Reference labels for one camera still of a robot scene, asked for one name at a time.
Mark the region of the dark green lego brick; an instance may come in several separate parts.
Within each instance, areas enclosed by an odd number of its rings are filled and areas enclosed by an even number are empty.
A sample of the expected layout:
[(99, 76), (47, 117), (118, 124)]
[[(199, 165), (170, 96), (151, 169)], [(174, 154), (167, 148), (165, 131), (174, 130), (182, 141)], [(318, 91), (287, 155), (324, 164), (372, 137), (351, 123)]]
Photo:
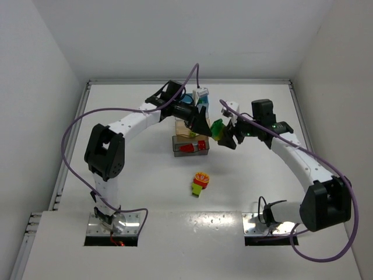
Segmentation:
[(218, 134), (223, 131), (225, 125), (223, 123), (223, 120), (220, 118), (213, 122), (213, 124), (210, 127), (212, 135)]

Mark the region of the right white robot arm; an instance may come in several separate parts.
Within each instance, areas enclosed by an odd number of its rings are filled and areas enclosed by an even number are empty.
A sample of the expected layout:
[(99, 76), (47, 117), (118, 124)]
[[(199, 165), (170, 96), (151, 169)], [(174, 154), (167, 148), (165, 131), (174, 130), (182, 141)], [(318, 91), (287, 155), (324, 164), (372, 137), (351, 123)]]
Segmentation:
[(286, 164), (305, 191), (300, 202), (283, 199), (266, 204), (262, 217), (267, 227), (293, 222), (317, 232), (350, 220), (349, 181), (324, 168), (314, 154), (301, 146), (294, 130), (285, 121), (277, 121), (271, 100), (253, 101), (251, 120), (239, 112), (238, 103), (221, 104), (222, 114), (230, 120), (217, 143), (235, 149), (246, 137), (258, 138)]

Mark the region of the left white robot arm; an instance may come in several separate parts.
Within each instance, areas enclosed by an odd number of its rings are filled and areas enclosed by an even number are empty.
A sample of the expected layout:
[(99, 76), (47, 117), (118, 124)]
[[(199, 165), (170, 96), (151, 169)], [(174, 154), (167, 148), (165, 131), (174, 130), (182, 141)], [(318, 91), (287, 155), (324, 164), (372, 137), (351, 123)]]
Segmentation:
[(170, 116), (182, 120), (196, 134), (211, 136), (207, 107), (199, 103), (208, 96), (208, 89), (198, 87), (193, 90), (191, 103), (183, 101), (183, 91), (181, 83), (170, 80), (135, 112), (109, 125), (93, 127), (84, 160), (94, 178), (94, 190), (91, 191), (96, 203), (94, 214), (110, 229), (123, 216), (119, 212), (117, 177), (125, 165), (125, 146), (134, 137)]

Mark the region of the red round lego brick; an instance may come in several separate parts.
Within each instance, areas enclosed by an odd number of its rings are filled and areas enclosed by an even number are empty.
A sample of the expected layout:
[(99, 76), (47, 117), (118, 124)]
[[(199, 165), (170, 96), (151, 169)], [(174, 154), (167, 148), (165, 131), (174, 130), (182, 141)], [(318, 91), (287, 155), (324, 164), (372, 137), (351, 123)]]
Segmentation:
[(198, 141), (198, 149), (205, 150), (206, 149), (206, 142), (204, 140)]

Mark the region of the red curved lego brick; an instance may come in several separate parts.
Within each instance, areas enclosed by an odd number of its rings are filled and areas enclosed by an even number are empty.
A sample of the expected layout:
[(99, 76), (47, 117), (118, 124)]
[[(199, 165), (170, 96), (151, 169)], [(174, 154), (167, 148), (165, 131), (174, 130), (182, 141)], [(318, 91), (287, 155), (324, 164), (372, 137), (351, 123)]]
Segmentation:
[(181, 152), (185, 152), (185, 153), (191, 153), (191, 152), (194, 152), (195, 148), (194, 148), (194, 145), (189, 143), (189, 144), (186, 144), (186, 145), (182, 145), (179, 147), (179, 150)]

